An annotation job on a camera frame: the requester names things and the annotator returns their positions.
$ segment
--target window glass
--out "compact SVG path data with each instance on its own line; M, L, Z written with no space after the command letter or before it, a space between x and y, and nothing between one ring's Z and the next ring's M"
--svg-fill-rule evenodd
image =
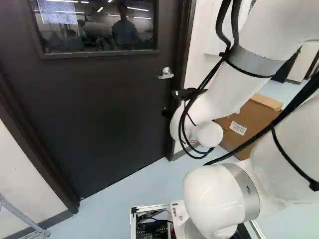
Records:
M46 53L155 49L155 0L30 0Z

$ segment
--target floor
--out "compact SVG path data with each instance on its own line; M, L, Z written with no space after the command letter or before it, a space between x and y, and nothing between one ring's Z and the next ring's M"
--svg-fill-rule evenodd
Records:
M261 94L287 104L303 85L270 82L261 90ZM216 147L202 160L191 159L187 155L175 162L162 158L83 200L76 216L50 229L50 239L129 239L132 206L182 199L181 183L185 174L225 153L224 149ZM317 239L318 212L318 205L294 206L258 220L258 223L267 239Z

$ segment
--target door handle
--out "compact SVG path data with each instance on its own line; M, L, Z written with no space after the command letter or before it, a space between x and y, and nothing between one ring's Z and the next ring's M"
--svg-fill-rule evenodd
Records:
M174 74L171 71L170 67L164 67L162 74L160 76L156 76L156 78L159 80L173 78L173 77L174 77Z

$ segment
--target metal rack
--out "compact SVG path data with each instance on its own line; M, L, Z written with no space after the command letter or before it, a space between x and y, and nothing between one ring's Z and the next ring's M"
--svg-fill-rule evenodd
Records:
M131 208L131 239L136 239L136 224L137 224L137 215L141 213L147 212L155 212L153 216L160 214L164 211L167 211L171 214L170 204L158 204L151 206L141 206L141 207L133 207ZM250 226L252 227L254 233L256 234L258 239L266 239L265 235L262 233L256 221L249 221Z
M34 228L35 231L23 236L20 239L29 239L38 235L43 234L43 237L50 236L50 232L44 228L41 228L38 224L36 224L34 221L32 221L30 218L28 218L25 214L23 214L18 208L16 208L14 205L12 205L8 200L6 200L1 194L0 194L0 212L2 207L6 208L9 212L11 212L16 217L20 218L23 222L28 224L30 227Z

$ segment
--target robotic arm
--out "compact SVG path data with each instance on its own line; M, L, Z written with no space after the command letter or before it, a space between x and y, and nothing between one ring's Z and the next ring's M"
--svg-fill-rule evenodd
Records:
M221 64L208 91L189 108L190 117L184 121L187 137L182 140L218 145L223 131L212 120L242 107L305 41L319 39L318 13L315 0L257 0L239 44ZM183 182L189 215L185 236L193 238L189 232L198 230L207 239L230 238L237 224L275 213L287 203L318 202L319 191L309 187L310 180L319 181L318 107L319 97L314 97L297 108L276 126L276 132L258 142L251 159L189 172ZM170 123L175 140L180 139L183 111L184 105ZM274 134L296 167L279 151Z

